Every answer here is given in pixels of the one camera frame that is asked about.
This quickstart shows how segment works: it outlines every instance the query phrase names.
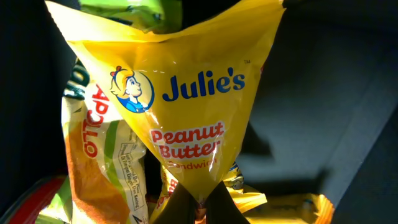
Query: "girl illustration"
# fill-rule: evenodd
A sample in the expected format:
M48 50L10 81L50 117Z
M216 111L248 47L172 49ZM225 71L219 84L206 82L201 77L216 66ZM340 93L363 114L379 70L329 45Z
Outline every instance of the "girl illustration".
M138 101L141 96L141 84L134 77L135 71L116 67L115 72L111 72L112 85L111 92L118 98L119 102L129 111L142 113L148 109Z

